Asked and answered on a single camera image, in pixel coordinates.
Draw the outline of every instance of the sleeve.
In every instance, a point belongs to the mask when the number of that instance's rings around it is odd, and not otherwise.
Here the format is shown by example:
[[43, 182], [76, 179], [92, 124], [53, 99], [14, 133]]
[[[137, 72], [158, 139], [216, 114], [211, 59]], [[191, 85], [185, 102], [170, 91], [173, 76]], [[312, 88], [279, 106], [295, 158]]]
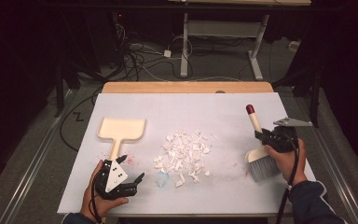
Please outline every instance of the sleeve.
[[81, 213], [69, 213], [63, 220], [62, 224], [95, 224], [88, 217], [83, 216]]
[[327, 190], [319, 181], [303, 181], [295, 185], [289, 201], [293, 205], [296, 224], [344, 224], [327, 202]]

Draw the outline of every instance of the hand brush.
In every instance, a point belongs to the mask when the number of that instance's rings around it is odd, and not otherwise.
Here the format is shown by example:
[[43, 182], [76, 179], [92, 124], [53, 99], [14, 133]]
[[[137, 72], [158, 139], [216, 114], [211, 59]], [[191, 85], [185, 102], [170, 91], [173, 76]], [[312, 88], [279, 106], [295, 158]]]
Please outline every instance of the hand brush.
[[[258, 122], [253, 106], [247, 105], [246, 111], [249, 114], [249, 118], [255, 128], [255, 131], [262, 133], [261, 126]], [[255, 182], [266, 180], [280, 172], [275, 160], [270, 157], [262, 145], [259, 148], [246, 153], [245, 159], [246, 162], [249, 163], [249, 171]]]

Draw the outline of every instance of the white table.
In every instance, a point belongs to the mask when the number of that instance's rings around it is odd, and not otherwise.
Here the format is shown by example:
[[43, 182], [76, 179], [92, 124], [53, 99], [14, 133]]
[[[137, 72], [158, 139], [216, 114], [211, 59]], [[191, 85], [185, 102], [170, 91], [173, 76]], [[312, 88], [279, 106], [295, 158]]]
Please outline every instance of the white table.
[[[124, 83], [138, 90], [154, 91], [164, 83]], [[208, 83], [166, 83], [170, 88], [188, 85], [187, 90], [200, 90], [204, 86], [207, 92], [218, 85]], [[223, 91], [243, 91], [254, 85], [268, 90], [266, 83], [226, 83]], [[105, 87], [103, 92], [120, 91], [120, 83]], [[88, 185], [92, 170], [98, 160], [106, 159], [112, 143], [100, 139], [97, 130], [102, 118], [146, 119], [145, 133], [142, 139], [121, 147], [120, 155], [129, 158], [122, 167], [131, 182], [140, 173], [145, 172], [138, 193], [130, 198], [130, 203], [110, 211], [114, 217], [271, 217], [278, 213], [279, 204], [285, 188], [280, 175], [262, 183], [255, 183], [248, 173], [244, 155], [259, 146], [254, 138], [254, 130], [245, 107], [255, 107], [261, 125], [273, 129], [273, 121], [286, 117], [278, 93], [267, 91], [258, 93], [102, 93], [97, 99], [91, 115], [88, 129], [76, 157], [73, 171], [62, 196], [58, 213], [78, 212], [85, 187]], [[166, 136], [175, 131], [184, 130], [193, 133], [201, 131], [208, 138], [211, 153], [203, 158], [205, 169], [210, 176], [200, 176], [201, 182], [192, 183], [186, 177], [186, 184], [176, 188], [175, 172], [162, 175], [154, 168], [153, 159], [161, 154], [161, 146]], [[306, 174], [314, 179], [309, 165]], [[157, 181], [167, 178], [166, 185], [159, 186]], [[285, 213], [291, 213], [288, 203]]]

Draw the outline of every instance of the hand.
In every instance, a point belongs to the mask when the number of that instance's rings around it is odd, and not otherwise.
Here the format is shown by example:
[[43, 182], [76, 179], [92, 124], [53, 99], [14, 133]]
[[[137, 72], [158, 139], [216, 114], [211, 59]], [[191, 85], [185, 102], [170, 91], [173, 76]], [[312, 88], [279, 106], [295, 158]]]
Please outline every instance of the hand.
[[[82, 204], [81, 210], [80, 210], [81, 214], [83, 214], [84, 216], [88, 217], [93, 222], [97, 222], [97, 220], [92, 215], [92, 213], [95, 214], [95, 212], [94, 212], [94, 210], [92, 208], [92, 205], [90, 204], [91, 186], [92, 186], [92, 180], [94, 179], [94, 176], [97, 175], [98, 171], [101, 170], [102, 167], [103, 167], [103, 161], [100, 161], [98, 163], [97, 167], [95, 168], [94, 172], [91, 175], [91, 179], [89, 180], [89, 186], [84, 191], [83, 204]], [[129, 202], [128, 198], [117, 198], [117, 199], [111, 201], [111, 200], [104, 200], [100, 196], [95, 197], [95, 204], [97, 206], [97, 212], [100, 215], [100, 217], [105, 217], [107, 212], [110, 209], [112, 209], [114, 207], [117, 207], [117, 206], [120, 206], [120, 205], [122, 205], [124, 203], [128, 203], [128, 202]]]
[[[307, 177], [304, 174], [306, 152], [305, 152], [304, 142], [302, 139], [298, 139], [298, 147], [299, 147], [298, 166], [292, 186], [296, 185], [301, 181], [307, 180]], [[272, 157], [277, 162], [278, 168], [282, 172], [283, 178], [286, 181], [289, 181], [290, 174], [292, 173], [293, 166], [295, 165], [295, 152], [291, 151], [291, 152], [279, 153], [269, 145], [265, 145], [265, 150], [270, 155], [270, 157]]]

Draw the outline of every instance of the gray carpet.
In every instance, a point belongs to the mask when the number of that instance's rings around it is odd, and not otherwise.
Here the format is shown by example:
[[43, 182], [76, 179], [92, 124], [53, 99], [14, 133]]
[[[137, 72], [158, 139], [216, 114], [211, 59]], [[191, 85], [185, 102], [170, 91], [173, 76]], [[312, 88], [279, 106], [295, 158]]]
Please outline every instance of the gray carpet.
[[[294, 53], [286, 48], [288, 43], [289, 41], [285, 39], [272, 45], [263, 43], [257, 59], [266, 81], [271, 82], [284, 77], [294, 57]], [[229, 77], [242, 81], [254, 81], [249, 60], [245, 54], [245, 50], [251, 49], [252, 45], [252, 41], [245, 40], [238, 47], [221, 48], [206, 56], [197, 56], [197, 54], [204, 54], [205, 51], [195, 50], [193, 56], [190, 57], [193, 69], [193, 76], [190, 80], [216, 77], [207, 80], [232, 81], [227, 78]], [[150, 44], [149, 46], [159, 52], [163, 51], [156, 45]], [[144, 56], [147, 60], [156, 58], [149, 54]], [[174, 71], [178, 75], [179, 62], [172, 61], [172, 63]], [[108, 73], [110, 68], [107, 66], [105, 70]], [[146, 71], [141, 72], [139, 80], [155, 81], [156, 78], [180, 80], [172, 75], [172, 66], [169, 63], [157, 64], [147, 70], [150, 74]], [[69, 112], [70, 108], [90, 97], [101, 87], [99, 83], [89, 80], [84, 75], [81, 75], [81, 80], [80, 90], [70, 91], [66, 97], [64, 115]], [[309, 120], [307, 109], [309, 98], [294, 98], [291, 88], [278, 88], [276, 91], [280, 93], [289, 117]], [[59, 119], [54, 118], [56, 112], [53, 103], [54, 92], [50, 99], [52, 104], [48, 105], [30, 125], [27, 134], [24, 135], [0, 176], [1, 223], [61, 223], [62, 216], [57, 214], [57, 209], [72, 170], [76, 152], [62, 141], [58, 130], [55, 132], [49, 130], [55, 122], [60, 122]], [[79, 148], [92, 112], [91, 100], [81, 104], [74, 112], [79, 112], [79, 114], [69, 114], [62, 125], [62, 135], [68, 144]], [[329, 110], [328, 102], [322, 91], [318, 116], [319, 129], [298, 128], [298, 135], [307, 144], [310, 166], [317, 179], [326, 185], [332, 207], [348, 223], [358, 223], [358, 159]], [[331, 165], [330, 160], [326, 158], [326, 151], [334, 155], [335, 164]], [[40, 164], [40, 166], [34, 166], [33, 170], [27, 170], [30, 164]], [[22, 194], [16, 193], [17, 187], [26, 174], [28, 175], [25, 180], [29, 180], [27, 185], [30, 186], [29, 189], [25, 189]], [[13, 204], [10, 203], [13, 195], [20, 198], [18, 205], [11, 206], [6, 211], [7, 206]], [[108, 223], [115, 222], [114, 218], [108, 219]], [[274, 223], [274, 218], [269, 218], [268, 223]], [[282, 223], [293, 223], [293, 219], [286, 217]]]

